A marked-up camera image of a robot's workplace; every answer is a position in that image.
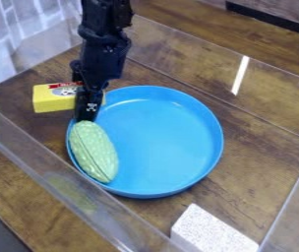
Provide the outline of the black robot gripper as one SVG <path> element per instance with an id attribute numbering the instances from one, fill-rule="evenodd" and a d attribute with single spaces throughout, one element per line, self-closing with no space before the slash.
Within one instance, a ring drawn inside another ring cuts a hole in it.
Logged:
<path id="1" fill-rule="evenodd" d="M 109 81 L 119 79 L 131 39 L 123 29 L 131 26 L 134 12 L 130 0 L 82 0 L 83 37 L 80 61 L 70 63 L 72 81 L 79 87 L 75 95 L 75 119 L 95 121 L 106 102 Z"/>

